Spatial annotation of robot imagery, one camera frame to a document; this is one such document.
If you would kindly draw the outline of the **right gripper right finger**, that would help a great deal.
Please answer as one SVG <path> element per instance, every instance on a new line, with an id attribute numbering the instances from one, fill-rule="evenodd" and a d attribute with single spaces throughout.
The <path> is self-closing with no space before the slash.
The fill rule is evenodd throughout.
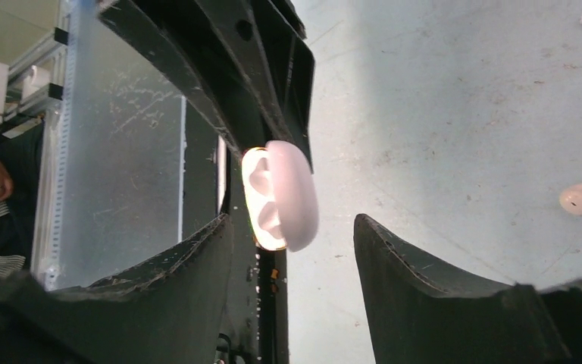
<path id="1" fill-rule="evenodd" d="M 353 240 L 378 363 L 582 363 L 582 279 L 546 289 L 492 281 L 366 214 Z"/>

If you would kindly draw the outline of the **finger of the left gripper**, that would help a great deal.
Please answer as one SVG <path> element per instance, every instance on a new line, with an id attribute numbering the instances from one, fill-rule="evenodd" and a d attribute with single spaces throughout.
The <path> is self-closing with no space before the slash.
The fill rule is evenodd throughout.
<path id="1" fill-rule="evenodd" d="M 308 125 L 315 59 L 289 1 L 197 1 L 255 100 L 266 135 L 311 158 Z"/>
<path id="2" fill-rule="evenodd" d="M 135 1 L 103 1 L 99 5 L 99 20 L 175 85 L 222 137 L 235 158 L 242 158 L 243 146 L 210 85 L 167 31 L 159 29 Z"/>

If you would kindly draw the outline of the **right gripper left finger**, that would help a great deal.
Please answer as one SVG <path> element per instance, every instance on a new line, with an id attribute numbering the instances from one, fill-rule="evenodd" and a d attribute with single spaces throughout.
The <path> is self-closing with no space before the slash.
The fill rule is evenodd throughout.
<path id="1" fill-rule="evenodd" d="M 211 363 L 233 256 L 222 214 L 176 246 L 88 287 L 0 278 L 0 363 Z"/>

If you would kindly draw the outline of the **white earbud charging case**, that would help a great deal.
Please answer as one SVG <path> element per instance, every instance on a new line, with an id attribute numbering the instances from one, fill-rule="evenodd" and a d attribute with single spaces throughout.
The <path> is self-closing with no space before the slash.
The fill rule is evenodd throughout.
<path id="1" fill-rule="evenodd" d="M 304 153 L 272 140 L 243 155 L 241 174 L 256 244 L 268 251 L 306 248 L 318 232 L 319 208 Z"/>

